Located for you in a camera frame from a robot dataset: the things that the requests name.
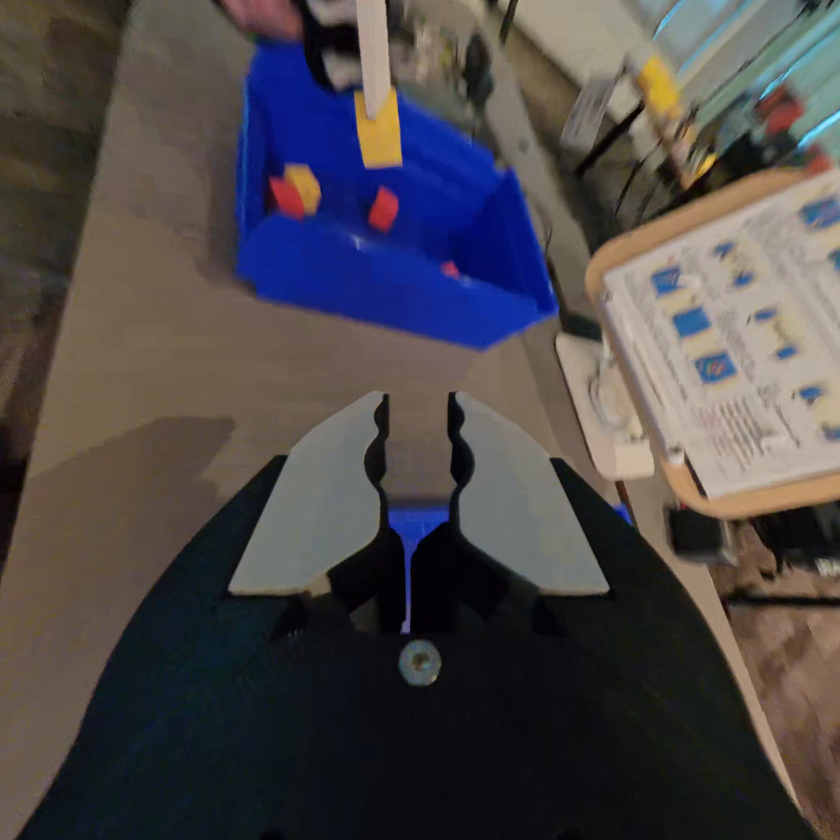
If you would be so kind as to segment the printed instruction sheet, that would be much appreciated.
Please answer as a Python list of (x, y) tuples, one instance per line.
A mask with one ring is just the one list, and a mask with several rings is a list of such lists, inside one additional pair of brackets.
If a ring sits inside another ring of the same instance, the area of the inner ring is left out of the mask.
[(669, 458), (709, 499), (839, 470), (838, 169), (605, 275)]

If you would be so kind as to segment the person's left hand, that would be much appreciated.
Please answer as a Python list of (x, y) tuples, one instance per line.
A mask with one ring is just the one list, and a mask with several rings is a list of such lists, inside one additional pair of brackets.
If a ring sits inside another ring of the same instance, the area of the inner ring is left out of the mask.
[(291, 1), (214, 1), (241, 32), (258, 38), (299, 42), (303, 26), (299, 6)]

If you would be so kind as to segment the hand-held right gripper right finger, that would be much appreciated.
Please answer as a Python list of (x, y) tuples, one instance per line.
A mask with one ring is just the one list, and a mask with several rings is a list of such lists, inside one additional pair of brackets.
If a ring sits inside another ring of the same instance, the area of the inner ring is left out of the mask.
[(447, 415), (455, 489), (412, 559), (412, 630), (551, 634), (556, 601), (609, 596), (544, 448), (466, 392), (449, 394)]

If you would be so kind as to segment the white stand base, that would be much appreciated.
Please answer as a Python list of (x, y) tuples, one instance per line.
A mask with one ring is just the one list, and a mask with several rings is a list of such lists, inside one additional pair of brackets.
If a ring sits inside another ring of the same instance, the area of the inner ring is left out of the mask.
[(597, 472), (613, 482), (651, 478), (654, 456), (609, 343), (560, 332), (555, 351)]

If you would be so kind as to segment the blue plastic bin with cubes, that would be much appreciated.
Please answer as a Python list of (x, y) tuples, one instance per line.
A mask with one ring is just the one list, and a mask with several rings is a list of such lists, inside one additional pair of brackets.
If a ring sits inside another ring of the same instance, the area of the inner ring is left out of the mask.
[(615, 600), (603, 572), (593, 558), (584, 559), (584, 589), (572, 591), (561, 582), (561, 593), (544, 595), (520, 563), (516, 549), (501, 556), (468, 539), (464, 518), (450, 518), (444, 507), (404, 507), (389, 511), (388, 525), (402, 545), (403, 559), (395, 562), (384, 592), (376, 596), (381, 629), (401, 633), (412, 607), (412, 561), (416, 562), (416, 591), (420, 594), (417, 625), (409, 634), (478, 635), (554, 634), (560, 625), (553, 608), (572, 600)]

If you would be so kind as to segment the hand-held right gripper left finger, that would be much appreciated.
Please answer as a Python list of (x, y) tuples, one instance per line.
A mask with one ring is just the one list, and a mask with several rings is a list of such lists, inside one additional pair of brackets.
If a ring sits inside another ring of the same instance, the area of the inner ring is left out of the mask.
[(291, 596), (351, 615), (376, 605), (378, 627), (406, 616), (406, 552), (382, 488), (390, 398), (369, 392), (290, 451), (228, 583), (236, 597)]

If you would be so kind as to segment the instruction sheet on wooden board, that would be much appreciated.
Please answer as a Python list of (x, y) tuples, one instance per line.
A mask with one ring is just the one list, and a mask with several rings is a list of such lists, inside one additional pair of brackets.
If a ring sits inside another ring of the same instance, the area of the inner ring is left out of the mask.
[(678, 501), (688, 508), (721, 520), (754, 518), (785, 509), (809, 507), (839, 496), (838, 472), (825, 473), (787, 484), (764, 486), (741, 493), (709, 499), (700, 494), (697, 483), (682, 462), (669, 458), (662, 423), (646, 386), (639, 379), (638, 363), (631, 360), (622, 341), (616, 335), (614, 319), (607, 310), (605, 276), (615, 268), (636, 257), (645, 255), (669, 241), (693, 235), (727, 215), (735, 214), (753, 204), (788, 192), (800, 184), (812, 186), (819, 179), (805, 170), (781, 167), (742, 178), (722, 189), (616, 236), (600, 247), (586, 268), (584, 288), (602, 336), (614, 352), (629, 398), (646, 433), (654, 462)]

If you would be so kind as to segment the yellow wooden cube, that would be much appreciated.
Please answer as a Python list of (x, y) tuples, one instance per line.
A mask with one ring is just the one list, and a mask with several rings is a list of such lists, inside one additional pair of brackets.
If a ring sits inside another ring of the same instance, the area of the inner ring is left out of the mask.
[(391, 88), (375, 119), (367, 115), (364, 94), (353, 95), (355, 126), (364, 167), (368, 170), (403, 166), (402, 132), (396, 89)]
[(290, 163), (286, 164), (283, 175), (285, 181), (297, 190), (304, 214), (315, 215), (320, 208), (322, 189), (312, 169), (306, 164)]

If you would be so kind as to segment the black box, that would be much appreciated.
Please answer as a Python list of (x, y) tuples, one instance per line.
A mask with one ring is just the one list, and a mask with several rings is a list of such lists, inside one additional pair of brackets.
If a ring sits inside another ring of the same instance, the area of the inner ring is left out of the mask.
[(687, 508), (668, 507), (665, 525), (668, 546), (678, 559), (699, 564), (724, 559), (726, 530), (719, 520)]

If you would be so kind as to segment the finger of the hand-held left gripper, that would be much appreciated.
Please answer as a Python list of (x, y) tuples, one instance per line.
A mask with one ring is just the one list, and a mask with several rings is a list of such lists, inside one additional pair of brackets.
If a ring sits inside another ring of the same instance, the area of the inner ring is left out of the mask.
[(366, 117), (377, 120), (392, 90), (386, 1), (357, 1), (356, 18)]

